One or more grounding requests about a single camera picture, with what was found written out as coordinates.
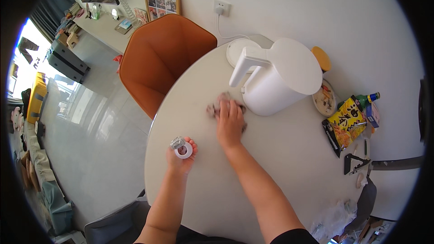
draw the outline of wall outlet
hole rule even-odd
[[[223,1],[223,0],[214,0],[214,5],[213,5],[213,12],[215,12],[215,9],[218,7],[222,7],[223,8],[223,16],[228,17],[229,16],[229,11],[231,10],[231,4]]]

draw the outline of power cord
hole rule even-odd
[[[220,36],[220,38],[222,38],[222,39],[232,39],[232,38],[236,38],[236,37],[243,37],[243,38],[247,38],[247,39],[250,40],[249,37],[247,37],[246,35],[241,35],[241,34],[239,34],[239,35],[235,35],[235,36],[232,36],[232,37],[223,37],[223,36],[220,34],[220,28],[219,28],[220,15],[223,13],[223,8],[221,8],[221,7],[217,7],[217,8],[215,9],[215,13],[217,13],[217,33],[218,33],[218,35]]]

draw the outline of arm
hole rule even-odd
[[[167,171],[136,243],[175,243],[181,225],[187,176],[198,152],[198,145],[192,139],[186,137],[185,140],[192,144],[193,154],[182,160],[171,148],[167,149]]]
[[[224,101],[220,102],[220,107],[217,138],[255,208],[265,242],[270,243],[288,230],[304,229],[285,194],[241,144],[244,124],[241,108],[233,100],[229,110]]]

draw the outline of snack bag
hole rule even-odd
[[[322,122],[328,141],[338,157],[365,130],[366,125],[358,125],[366,122],[362,111],[360,102],[352,95],[333,116]]]

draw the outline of desk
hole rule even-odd
[[[134,31],[134,28],[130,29],[125,35],[115,30],[115,27],[125,18],[119,17],[119,20],[112,18],[111,14],[101,12],[98,20],[85,18],[86,14],[75,18],[73,21],[81,27],[83,30],[89,32],[90,35],[94,36],[108,47],[118,52],[119,54],[124,54],[127,48],[129,37]]]
[[[271,45],[262,36],[252,39],[263,48]],[[205,113],[223,91],[243,100],[239,87],[229,87],[234,69],[226,60],[227,46],[215,48],[194,63],[161,103],[149,132],[145,190],[152,204],[167,168],[167,147],[176,136],[190,136],[199,152],[187,181],[182,225],[208,236],[262,244],[255,211],[217,142],[216,121]],[[248,127],[241,142],[283,190],[308,230],[324,208],[338,200],[359,199],[362,189],[355,187],[357,174],[343,174],[344,156],[354,150],[355,143],[340,159],[336,156],[321,125],[325,117],[311,96],[272,116],[247,110],[244,118]],[[363,152],[360,142],[357,155]]]

